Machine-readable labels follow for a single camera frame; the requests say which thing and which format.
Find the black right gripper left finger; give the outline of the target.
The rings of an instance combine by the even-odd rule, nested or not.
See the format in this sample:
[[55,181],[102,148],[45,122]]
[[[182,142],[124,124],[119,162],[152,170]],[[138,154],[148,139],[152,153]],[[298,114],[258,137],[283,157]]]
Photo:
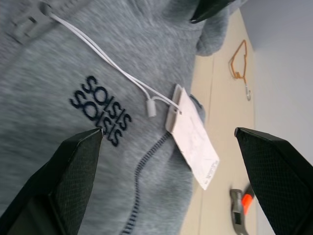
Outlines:
[[101,128],[63,141],[0,218],[2,235],[76,235],[95,179]]

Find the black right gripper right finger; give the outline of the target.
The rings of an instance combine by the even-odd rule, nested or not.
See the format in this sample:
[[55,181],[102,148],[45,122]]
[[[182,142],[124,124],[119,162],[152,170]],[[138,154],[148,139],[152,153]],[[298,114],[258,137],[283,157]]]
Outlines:
[[286,140],[237,127],[235,137],[259,204],[277,235],[313,233],[313,167]]

